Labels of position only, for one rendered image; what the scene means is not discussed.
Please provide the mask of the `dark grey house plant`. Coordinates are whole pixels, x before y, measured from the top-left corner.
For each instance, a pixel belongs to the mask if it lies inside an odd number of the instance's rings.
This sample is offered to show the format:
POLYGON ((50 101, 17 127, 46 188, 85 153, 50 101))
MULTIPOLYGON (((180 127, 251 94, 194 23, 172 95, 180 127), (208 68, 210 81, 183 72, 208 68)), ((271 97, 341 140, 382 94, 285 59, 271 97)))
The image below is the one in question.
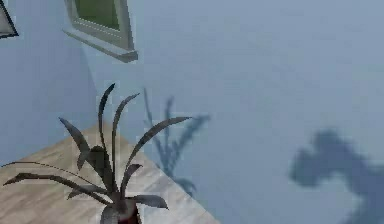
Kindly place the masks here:
POLYGON ((113 118, 112 124, 112 146, 111 153, 109 155, 107 152, 107 147, 104 138, 103 131, 103 114, 105 110, 106 103, 110 93, 113 91, 115 84, 111 84, 103 93, 100 103, 98 106, 98 131, 101 140, 101 145, 96 145, 90 147, 87 140, 85 139, 82 132, 72 125, 68 120, 64 118, 59 118, 60 122, 64 125, 80 152, 77 158, 77 168, 81 170, 84 163, 87 162, 97 175, 101 178, 104 186, 100 187, 96 184, 86 180, 82 176, 70 172, 68 170, 58 168, 49 164, 44 164, 40 162, 32 161, 17 161, 14 163, 17 164, 32 164, 49 167, 53 169, 59 169, 62 172, 69 173, 73 176, 76 176, 86 182, 85 185, 79 185, 71 180, 68 180, 64 177, 53 175, 53 174, 34 174, 28 172, 20 172, 16 176, 10 178, 4 183, 4 186, 18 183, 24 180, 50 180, 56 183, 62 184, 72 189, 68 195, 68 199, 73 198, 80 194, 85 194, 98 202, 104 205, 100 216, 99 224, 142 224, 138 204, 144 204, 149 207, 169 209, 166 200, 158 195, 135 195, 128 197, 126 195, 126 189, 128 182, 130 181, 132 175, 142 167, 141 164, 133 164, 132 160, 140 149, 150 141, 154 136, 156 136, 163 129, 168 128, 171 125, 178 124, 185 120, 188 120, 188 117, 173 117, 165 119, 158 124, 152 126, 147 132, 143 134, 139 142, 134 146, 133 151, 130 154, 128 162, 126 163, 124 174, 120 185, 117 185, 116 182, 116 137, 117 137, 117 127, 120 121, 122 111, 125 106, 134 98, 137 97, 137 94, 130 95, 121 101, 119 104, 113 118))

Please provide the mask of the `grey framed window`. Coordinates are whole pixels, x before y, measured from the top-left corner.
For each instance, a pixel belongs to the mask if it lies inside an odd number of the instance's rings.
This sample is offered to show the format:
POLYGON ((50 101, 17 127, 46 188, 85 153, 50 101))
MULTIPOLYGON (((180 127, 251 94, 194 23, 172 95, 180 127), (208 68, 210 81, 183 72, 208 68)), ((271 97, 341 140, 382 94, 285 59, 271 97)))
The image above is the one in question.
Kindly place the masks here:
POLYGON ((71 26, 63 32, 119 61, 135 61, 127 1, 64 0, 71 26))

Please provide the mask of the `black framed wall picture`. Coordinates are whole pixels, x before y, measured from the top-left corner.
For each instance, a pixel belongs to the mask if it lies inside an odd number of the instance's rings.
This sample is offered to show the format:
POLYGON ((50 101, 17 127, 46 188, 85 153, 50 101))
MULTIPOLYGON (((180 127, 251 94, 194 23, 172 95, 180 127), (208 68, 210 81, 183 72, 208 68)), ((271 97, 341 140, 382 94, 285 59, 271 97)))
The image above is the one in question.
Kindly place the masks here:
POLYGON ((18 32, 6 8, 4 0, 0 0, 0 39, 16 36, 18 36, 18 32))

